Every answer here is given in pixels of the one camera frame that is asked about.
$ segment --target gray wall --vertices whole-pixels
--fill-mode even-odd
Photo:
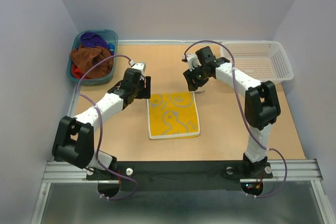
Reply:
[[[0,222],[30,223],[77,31],[61,0],[0,0]]]
[[[272,39],[294,0],[63,0],[79,31],[121,39]]]
[[[336,0],[295,0],[275,40],[294,70],[283,87],[304,152],[318,159],[336,212]]]

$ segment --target purple cloth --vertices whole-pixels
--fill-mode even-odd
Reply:
[[[100,37],[98,34],[87,32],[83,33],[82,36],[80,36],[80,42],[86,46],[86,47],[103,47],[103,48],[109,48],[106,41]]]

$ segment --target gray floor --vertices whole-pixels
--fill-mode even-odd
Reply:
[[[279,183],[265,184],[265,192]],[[129,199],[100,199],[95,184],[53,184],[44,223],[282,224],[323,223],[310,182],[286,182],[265,199],[237,191],[138,192]]]

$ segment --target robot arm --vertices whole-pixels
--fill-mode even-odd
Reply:
[[[196,54],[188,54],[183,61],[189,65],[189,69],[183,73],[189,91],[197,90],[210,77],[234,87],[232,64],[224,57],[216,59],[210,47],[202,48]],[[272,124],[280,115],[275,85],[271,81],[260,82],[238,69],[235,69],[235,79],[238,93],[245,98],[245,117],[249,128],[253,136],[263,146],[267,146]],[[243,161],[245,172],[252,175],[259,173],[267,161],[266,150],[261,148],[251,136],[248,139]]]
[[[114,114],[125,109],[134,99],[149,99],[151,77],[144,76],[145,63],[136,63],[125,71],[124,77],[104,97],[97,102],[103,122]],[[83,168],[101,167],[95,156],[93,135],[99,128],[98,112],[90,107],[83,113],[70,118],[63,117],[58,125],[52,154],[55,158]],[[98,153],[99,160],[106,167],[115,170],[117,159],[102,151]]]

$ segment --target teal basket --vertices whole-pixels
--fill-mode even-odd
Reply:
[[[75,48],[78,48],[80,46],[80,44],[81,44],[80,36],[83,33],[86,33],[86,32],[88,32],[88,31],[83,31],[82,33],[80,33],[79,35],[76,36],[75,40],[73,41],[74,44],[72,45],[71,51],[73,51]],[[107,44],[109,44],[109,43],[114,44],[114,55],[117,54],[118,35],[115,32],[113,32],[111,30],[89,30],[89,32],[96,33],[96,34],[100,35],[107,42]],[[98,79],[82,80],[81,84],[83,84],[83,85],[99,85],[99,84],[108,83],[112,79],[114,70],[116,69],[116,59],[117,58],[113,58],[113,67],[112,67],[111,71],[106,76],[104,76],[102,78],[98,78]],[[68,62],[68,67],[67,67],[67,75],[68,75],[70,81],[78,83],[79,79],[77,79],[75,76],[73,76],[73,74],[71,72],[73,64],[74,63],[73,63],[71,57],[69,56],[69,62]]]

